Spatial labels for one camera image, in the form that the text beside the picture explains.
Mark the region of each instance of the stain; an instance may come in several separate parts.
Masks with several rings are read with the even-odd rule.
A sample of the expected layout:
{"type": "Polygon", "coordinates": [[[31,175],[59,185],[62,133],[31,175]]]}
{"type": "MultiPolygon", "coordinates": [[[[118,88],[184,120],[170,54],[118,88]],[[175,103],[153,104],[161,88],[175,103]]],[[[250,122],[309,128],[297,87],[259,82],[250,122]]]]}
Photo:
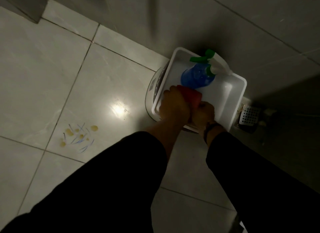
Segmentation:
{"type": "Polygon", "coordinates": [[[96,125],[91,126],[91,130],[94,132],[98,131],[98,126],[96,125]]]}
{"type": "Polygon", "coordinates": [[[70,129],[66,129],[66,134],[68,134],[69,136],[73,136],[73,132],[70,129]]]}

